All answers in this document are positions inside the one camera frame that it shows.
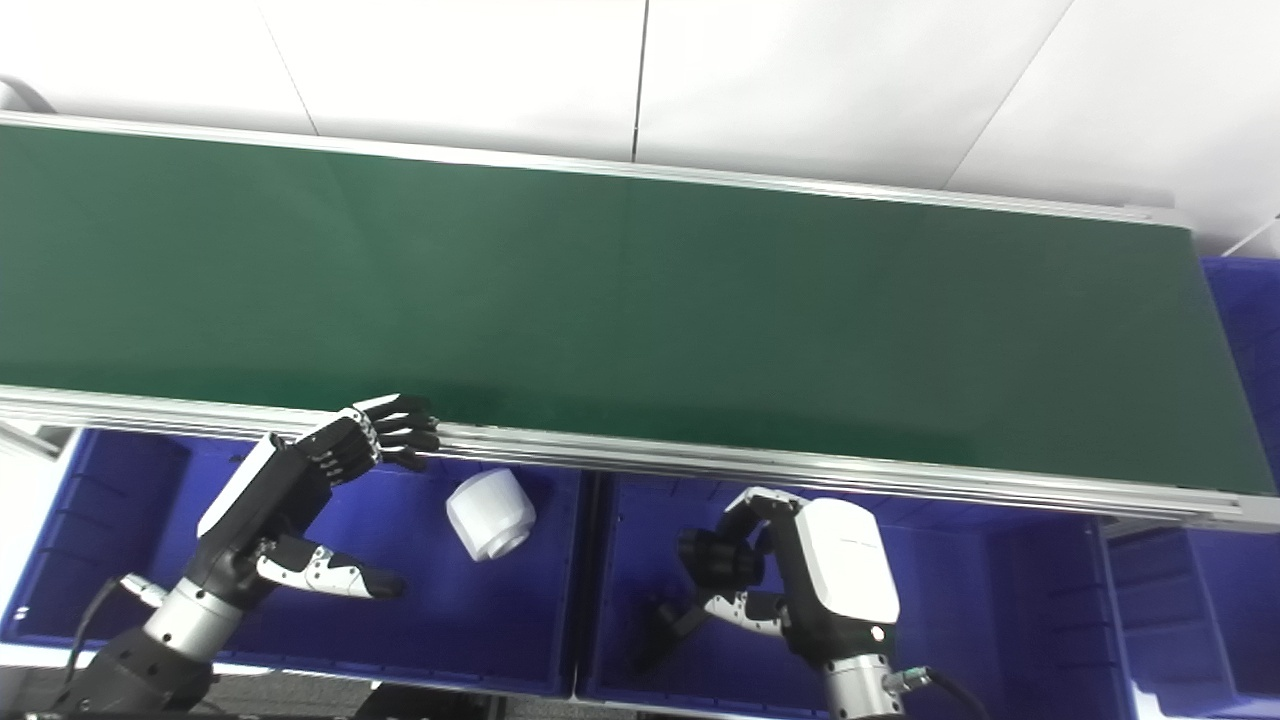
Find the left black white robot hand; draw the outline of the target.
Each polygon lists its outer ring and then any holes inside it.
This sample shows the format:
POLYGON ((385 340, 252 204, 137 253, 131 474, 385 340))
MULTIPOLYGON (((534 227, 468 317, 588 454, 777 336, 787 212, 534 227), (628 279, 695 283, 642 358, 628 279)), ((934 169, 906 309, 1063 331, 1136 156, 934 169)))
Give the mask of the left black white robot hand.
POLYGON ((440 448, 428 402, 388 395, 333 413, 296 439, 265 434, 202 515, 182 585, 197 600, 239 612, 275 585, 360 600, 404 593, 404 580, 370 568, 305 533, 334 488, 390 462, 421 471, 440 448))

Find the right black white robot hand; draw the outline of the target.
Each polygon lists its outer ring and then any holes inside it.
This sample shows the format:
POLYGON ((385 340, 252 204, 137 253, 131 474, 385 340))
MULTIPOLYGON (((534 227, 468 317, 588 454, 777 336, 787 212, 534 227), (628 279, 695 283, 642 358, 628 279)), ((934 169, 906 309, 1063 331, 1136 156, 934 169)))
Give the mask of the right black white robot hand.
POLYGON ((893 653, 900 598, 876 516, 841 498, 754 486, 678 556, 703 610, 782 638, 819 670, 893 653))

